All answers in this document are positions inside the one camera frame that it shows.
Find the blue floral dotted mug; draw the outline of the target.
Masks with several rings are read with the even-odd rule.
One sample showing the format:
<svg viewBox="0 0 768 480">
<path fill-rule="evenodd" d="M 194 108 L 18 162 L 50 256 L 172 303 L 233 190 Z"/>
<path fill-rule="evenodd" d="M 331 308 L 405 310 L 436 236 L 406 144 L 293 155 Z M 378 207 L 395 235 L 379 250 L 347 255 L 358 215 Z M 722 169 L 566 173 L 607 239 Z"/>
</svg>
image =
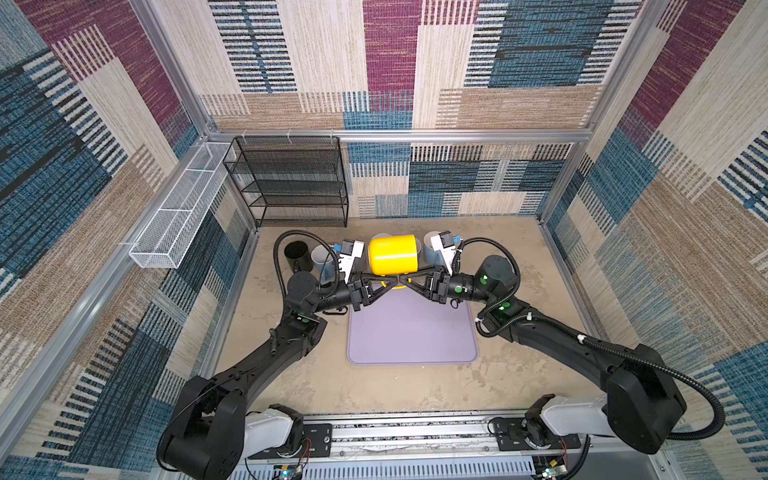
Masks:
<svg viewBox="0 0 768 480">
<path fill-rule="evenodd" d="M 323 245 L 317 245 L 311 252 L 311 259 L 320 285 L 332 283 L 336 272 L 333 255 Z"/>
</svg>

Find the yellow round mug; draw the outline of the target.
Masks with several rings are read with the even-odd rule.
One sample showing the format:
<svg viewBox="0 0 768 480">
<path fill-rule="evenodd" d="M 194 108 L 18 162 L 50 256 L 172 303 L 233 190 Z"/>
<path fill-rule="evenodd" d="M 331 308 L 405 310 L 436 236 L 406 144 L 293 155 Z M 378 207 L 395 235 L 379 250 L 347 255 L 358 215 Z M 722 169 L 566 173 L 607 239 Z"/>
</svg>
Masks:
<svg viewBox="0 0 768 480">
<path fill-rule="evenodd" d="M 419 268 L 418 244 L 414 235 L 386 236 L 369 244 L 369 266 L 374 275 L 395 276 Z"/>
</svg>

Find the lavender plastic tray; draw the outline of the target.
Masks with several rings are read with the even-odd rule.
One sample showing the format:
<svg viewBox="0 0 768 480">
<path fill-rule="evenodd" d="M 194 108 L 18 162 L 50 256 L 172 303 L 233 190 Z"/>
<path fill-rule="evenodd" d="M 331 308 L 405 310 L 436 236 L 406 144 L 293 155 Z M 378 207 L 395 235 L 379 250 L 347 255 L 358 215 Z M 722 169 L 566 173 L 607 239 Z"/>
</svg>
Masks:
<svg viewBox="0 0 768 480">
<path fill-rule="evenodd" d="M 477 356 L 466 303 L 454 308 L 403 287 L 350 313 L 347 359 L 355 365 L 464 364 Z"/>
</svg>

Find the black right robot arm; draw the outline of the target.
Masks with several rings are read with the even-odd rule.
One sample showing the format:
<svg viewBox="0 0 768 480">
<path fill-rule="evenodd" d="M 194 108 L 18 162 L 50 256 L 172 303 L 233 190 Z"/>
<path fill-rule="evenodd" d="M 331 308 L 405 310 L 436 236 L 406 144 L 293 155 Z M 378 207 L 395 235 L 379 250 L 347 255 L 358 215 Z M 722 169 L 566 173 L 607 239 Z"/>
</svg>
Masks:
<svg viewBox="0 0 768 480">
<path fill-rule="evenodd" d="M 476 330 L 532 348 L 594 383 L 601 395 L 576 399 L 545 394 L 522 422 L 535 448 L 568 435 L 610 436 L 645 454 L 667 440 L 683 440 L 675 429 L 687 405 L 677 383 L 683 374 L 667 367 L 652 348 L 604 342 L 549 317 L 517 299 L 517 265 L 505 256 L 487 257 L 473 275 L 439 266 L 400 276 L 423 297 L 445 303 L 473 301 L 483 307 Z"/>
</svg>

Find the light blue plain mug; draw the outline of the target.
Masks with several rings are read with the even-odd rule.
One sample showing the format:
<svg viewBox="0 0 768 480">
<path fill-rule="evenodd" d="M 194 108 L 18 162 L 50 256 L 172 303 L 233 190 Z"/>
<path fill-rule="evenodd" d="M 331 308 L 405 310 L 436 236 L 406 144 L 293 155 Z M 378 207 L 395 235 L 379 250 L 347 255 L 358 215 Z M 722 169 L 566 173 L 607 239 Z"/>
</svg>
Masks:
<svg viewBox="0 0 768 480">
<path fill-rule="evenodd" d="M 424 235 L 423 254 L 424 260 L 428 265 L 441 266 L 444 264 L 442 253 L 433 248 L 432 238 L 440 234 L 439 231 L 430 231 Z"/>
</svg>

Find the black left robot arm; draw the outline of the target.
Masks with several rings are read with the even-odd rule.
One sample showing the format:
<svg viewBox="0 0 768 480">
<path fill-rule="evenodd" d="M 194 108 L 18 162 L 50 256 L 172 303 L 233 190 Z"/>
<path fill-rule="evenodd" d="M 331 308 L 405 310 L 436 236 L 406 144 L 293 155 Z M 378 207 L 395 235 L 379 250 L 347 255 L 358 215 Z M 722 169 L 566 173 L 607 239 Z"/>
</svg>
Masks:
<svg viewBox="0 0 768 480">
<path fill-rule="evenodd" d="M 288 366 L 319 344 L 327 323 L 318 312 L 370 305 L 398 282 L 385 276 L 369 286 L 371 279 L 360 274 L 352 284 L 323 291 L 312 274 L 293 274 L 282 317 L 268 339 L 230 368 L 185 383 L 156 447 L 158 466 L 193 479 L 226 479 L 243 459 L 265 450 L 291 457 L 304 449 L 302 414 L 280 404 L 257 413 L 250 407 Z"/>
</svg>

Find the black ceramic mug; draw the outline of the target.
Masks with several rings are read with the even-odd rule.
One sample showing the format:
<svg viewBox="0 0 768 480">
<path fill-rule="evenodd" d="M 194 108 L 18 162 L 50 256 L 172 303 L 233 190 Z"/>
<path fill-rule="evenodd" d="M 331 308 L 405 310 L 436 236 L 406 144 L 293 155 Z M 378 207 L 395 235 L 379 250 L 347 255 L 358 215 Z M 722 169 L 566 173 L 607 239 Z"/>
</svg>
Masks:
<svg viewBox="0 0 768 480">
<path fill-rule="evenodd" d="M 314 263 L 308 245 L 303 241 L 292 241 L 285 246 L 283 254 L 292 273 L 311 272 Z"/>
</svg>

